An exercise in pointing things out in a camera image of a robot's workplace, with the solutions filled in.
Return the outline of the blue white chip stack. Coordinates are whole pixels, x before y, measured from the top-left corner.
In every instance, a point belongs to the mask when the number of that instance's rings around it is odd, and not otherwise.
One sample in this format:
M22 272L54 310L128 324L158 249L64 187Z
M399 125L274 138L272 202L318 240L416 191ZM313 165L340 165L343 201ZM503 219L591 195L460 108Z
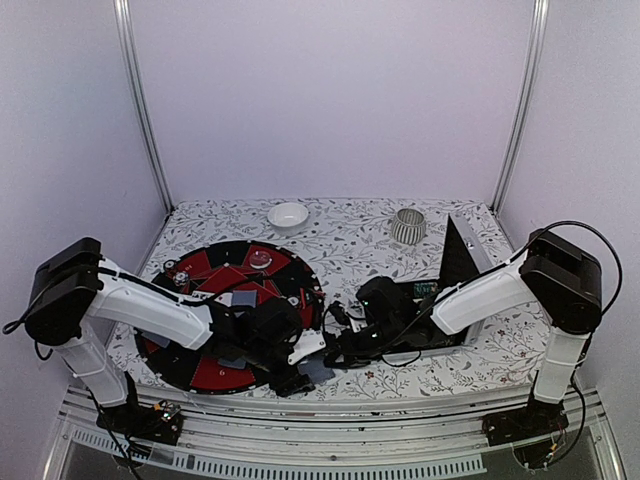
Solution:
M172 280L176 286L183 287L189 283L190 275L186 271L177 271L174 273Z

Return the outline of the dealt blue playing cards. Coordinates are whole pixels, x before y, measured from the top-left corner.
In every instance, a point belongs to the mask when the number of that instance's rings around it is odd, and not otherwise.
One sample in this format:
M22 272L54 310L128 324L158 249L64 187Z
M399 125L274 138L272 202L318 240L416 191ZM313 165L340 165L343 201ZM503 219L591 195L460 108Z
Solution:
M247 362L242 356L233 359L219 357L217 362L221 367L233 370L244 370L247 367Z

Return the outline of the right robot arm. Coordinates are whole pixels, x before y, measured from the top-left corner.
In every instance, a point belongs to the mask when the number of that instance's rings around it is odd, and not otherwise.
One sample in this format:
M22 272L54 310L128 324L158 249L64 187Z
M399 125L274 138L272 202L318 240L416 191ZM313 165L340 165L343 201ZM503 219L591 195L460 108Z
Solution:
M437 276L445 220L428 221L416 246L391 237L387 219L336 229L323 247L323 275L333 299L348 303L357 288L376 275L394 280ZM528 386L543 358L549 322L536 303L525 303L487 318L470 346L439 354L411 353L354 370L338 370L317 389L324 402L408 400Z

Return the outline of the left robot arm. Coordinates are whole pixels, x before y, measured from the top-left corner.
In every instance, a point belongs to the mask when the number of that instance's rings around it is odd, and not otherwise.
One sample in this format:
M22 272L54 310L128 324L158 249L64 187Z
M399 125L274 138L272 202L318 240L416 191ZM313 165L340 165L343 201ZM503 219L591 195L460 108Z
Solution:
M60 354L111 419L138 434L148 412L124 395L124 373L94 337L93 320L130 327L147 367L176 389L228 395L266 386L288 397L314 389L301 366L326 345L324 300L312 268L273 244L215 243L166 261L148 281L85 237L37 268L25 311L2 331L23 329Z

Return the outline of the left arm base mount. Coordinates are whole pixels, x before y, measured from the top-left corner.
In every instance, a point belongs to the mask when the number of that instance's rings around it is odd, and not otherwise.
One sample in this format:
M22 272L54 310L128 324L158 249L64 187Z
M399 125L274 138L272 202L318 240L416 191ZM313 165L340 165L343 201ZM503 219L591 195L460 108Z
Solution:
M151 406L128 402L116 407L100 407L97 426L127 439L141 439L176 446L184 417L180 408L166 400Z

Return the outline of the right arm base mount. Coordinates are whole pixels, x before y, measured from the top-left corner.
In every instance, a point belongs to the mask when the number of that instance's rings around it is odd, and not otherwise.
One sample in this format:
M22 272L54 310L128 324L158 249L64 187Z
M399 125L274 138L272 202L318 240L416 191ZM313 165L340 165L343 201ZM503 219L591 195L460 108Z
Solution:
M490 446L559 432L568 426L563 401L550 404L529 398L523 407L482 417L482 432Z

